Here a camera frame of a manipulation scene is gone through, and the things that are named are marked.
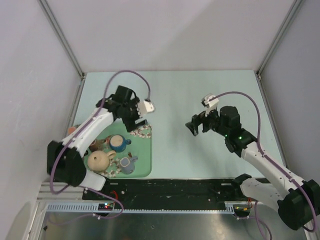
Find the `light blue coffee mug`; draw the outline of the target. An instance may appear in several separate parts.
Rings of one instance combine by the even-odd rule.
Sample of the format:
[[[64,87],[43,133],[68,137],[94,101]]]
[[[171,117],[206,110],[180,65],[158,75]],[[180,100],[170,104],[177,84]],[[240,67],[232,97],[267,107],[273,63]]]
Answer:
[[[135,162],[138,160],[137,156],[123,157],[119,160],[119,167],[121,172],[125,175],[130,175],[135,171]]]

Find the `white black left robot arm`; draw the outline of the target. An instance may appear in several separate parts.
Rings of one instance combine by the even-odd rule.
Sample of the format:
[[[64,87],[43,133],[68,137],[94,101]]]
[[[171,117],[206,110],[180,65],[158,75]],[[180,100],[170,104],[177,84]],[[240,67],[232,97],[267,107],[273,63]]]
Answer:
[[[93,113],[76,130],[60,141],[51,141],[47,146],[46,170],[50,181],[57,180],[67,186],[93,189],[99,199],[107,199],[111,187],[106,178],[88,170],[83,157],[96,137],[115,120],[122,120],[128,132],[146,124],[143,117],[155,110],[149,98],[141,100],[136,93],[119,85],[114,94],[103,97],[95,105]]]

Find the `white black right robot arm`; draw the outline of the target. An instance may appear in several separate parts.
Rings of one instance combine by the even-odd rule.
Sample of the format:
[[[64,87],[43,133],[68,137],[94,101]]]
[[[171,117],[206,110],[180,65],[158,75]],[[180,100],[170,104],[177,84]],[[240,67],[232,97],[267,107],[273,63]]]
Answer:
[[[238,201],[253,198],[276,211],[292,230],[304,228],[320,214],[320,186],[314,180],[306,181],[286,167],[272,160],[258,146],[258,139],[242,127],[241,117],[234,106],[220,110],[203,111],[191,117],[186,127],[194,136],[202,126],[204,133],[214,131],[224,137],[231,152],[254,166],[268,181],[260,183],[248,174],[233,180],[232,197]]]

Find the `dark blue mug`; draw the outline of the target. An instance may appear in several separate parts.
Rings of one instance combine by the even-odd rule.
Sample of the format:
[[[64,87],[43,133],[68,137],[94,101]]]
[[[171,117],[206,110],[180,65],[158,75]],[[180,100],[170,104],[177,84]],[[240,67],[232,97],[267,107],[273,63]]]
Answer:
[[[132,143],[132,141],[130,139],[126,139],[122,135],[115,134],[115,135],[112,135],[111,138],[109,139],[108,145],[116,153],[121,153],[131,143]]]

